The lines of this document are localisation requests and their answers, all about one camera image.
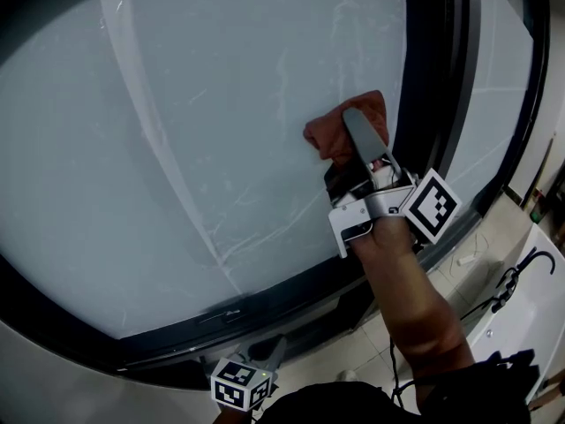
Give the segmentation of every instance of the hand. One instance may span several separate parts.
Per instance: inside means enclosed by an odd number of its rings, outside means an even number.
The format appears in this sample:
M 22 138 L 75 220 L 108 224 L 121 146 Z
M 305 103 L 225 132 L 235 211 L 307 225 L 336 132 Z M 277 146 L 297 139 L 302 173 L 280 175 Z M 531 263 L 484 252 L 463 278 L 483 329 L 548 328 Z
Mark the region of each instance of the hand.
M 363 264 L 413 254 L 413 240 L 405 218 L 382 217 L 373 223 L 373 230 L 350 242 L 351 248 Z

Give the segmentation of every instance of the tiled floor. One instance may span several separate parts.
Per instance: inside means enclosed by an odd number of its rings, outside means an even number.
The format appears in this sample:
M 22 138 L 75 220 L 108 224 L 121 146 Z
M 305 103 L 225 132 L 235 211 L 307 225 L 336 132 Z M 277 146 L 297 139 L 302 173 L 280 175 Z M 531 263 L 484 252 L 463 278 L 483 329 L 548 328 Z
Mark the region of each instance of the tiled floor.
M 463 315 L 480 293 L 501 261 L 531 227 L 531 221 L 519 207 L 503 195 L 480 226 L 434 271 L 432 284 L 453 308 Z M 472 261 L 459 265 L 463 258 Z M 401 382 L 411 378 L 402 355 L 395 350 Z M 309 384 L 332 382 L 343 370 L 355 370 L 358 378 L 382 387 L 388 394 L 394 386 L 389 335 L 380 314 L 360 329 L 340 337 L 315 352 L 283 366 L 276 384 L 279 390 L 263 405 L 263 410 L 278 398 Z M 403 393 L 406 409 L 417 413 L 415 392 Z M 261 412 L 255 413 L 258 418 Z

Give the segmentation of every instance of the person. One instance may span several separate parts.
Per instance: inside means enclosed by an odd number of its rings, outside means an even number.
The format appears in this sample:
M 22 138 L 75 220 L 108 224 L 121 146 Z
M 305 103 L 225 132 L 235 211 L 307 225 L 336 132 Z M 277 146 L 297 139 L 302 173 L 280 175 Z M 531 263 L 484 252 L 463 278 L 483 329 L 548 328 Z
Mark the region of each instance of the person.
M 541 389 L 545 390 L 547 387 L 552 385 L 558 386 L 532 400 L 529 405 L 530 410 L 538 410 L 542 406 L 553 402 L 555 399 L 565 396 L 565 369 L 563 369 L 559 374 L 551 377 L 549 380 L 545 380 L 541 384 Z
M 371 233 L 350 242 L 363 265 L 388 332 L 417 380 L 465 369 L 474 364 L 474 359 L 460 320 L 419 266 L 412 245 L 409 226 L 401 217 L 381 218 L 374 222 Z M 278 399 L 263 413 L 259 423 L 477 422 L 470 414 L 476 410 L 473 404 L 476 400 L 472 397 L 465 407 L 467 410 L 461 410 L 461 416 L 454 420 L 453 415 L 442 416 L 441 409 L 426 402 L 432 392 L 432 385 L 416 386 L 421 412 L 418 416 L 404 411 L 382 390 L 367 383 L 317 384 Z M 525 404 L 524 409 L 529 419 Z M 493 411 L 487 413 L 482 412 L 482 417 L 493 416 Z M 225 408 L 215 424 L 250 421 L 250 414 Z

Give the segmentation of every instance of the glass pane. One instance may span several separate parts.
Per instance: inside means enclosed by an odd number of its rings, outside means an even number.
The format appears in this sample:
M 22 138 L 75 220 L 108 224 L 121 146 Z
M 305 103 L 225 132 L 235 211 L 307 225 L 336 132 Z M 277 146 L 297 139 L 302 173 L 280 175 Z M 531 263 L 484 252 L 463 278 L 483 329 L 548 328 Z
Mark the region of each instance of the glass pane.
M 531 69 L 533 39 L 508 0 L 481 0 L 471 103 L 447 181 L 469 203 L 498 172 L 514 135 Z
M 113 337 L 336 254 L 308 120 L 380 89 L 394 139 L 404 0 L 34 0 L 3 34 L 0 249 Z

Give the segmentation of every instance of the cleaning cloth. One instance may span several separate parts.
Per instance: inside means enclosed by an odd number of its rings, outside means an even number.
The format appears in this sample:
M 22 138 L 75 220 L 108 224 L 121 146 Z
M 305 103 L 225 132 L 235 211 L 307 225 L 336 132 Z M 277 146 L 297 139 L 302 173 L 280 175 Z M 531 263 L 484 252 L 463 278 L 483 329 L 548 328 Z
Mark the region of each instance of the cleaning cloth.
M 382 93 L 369 91 L 364 95 L 352 97 L 323 117 L 310 121 L 304 129 L 304 137 L 320 151 L 320 158 L 332 159 L 338 169 L 353 156 L 353 145 L 342 118 L 343 111 L 351 107 L 363 111 L 388 146 L 387 109 Z

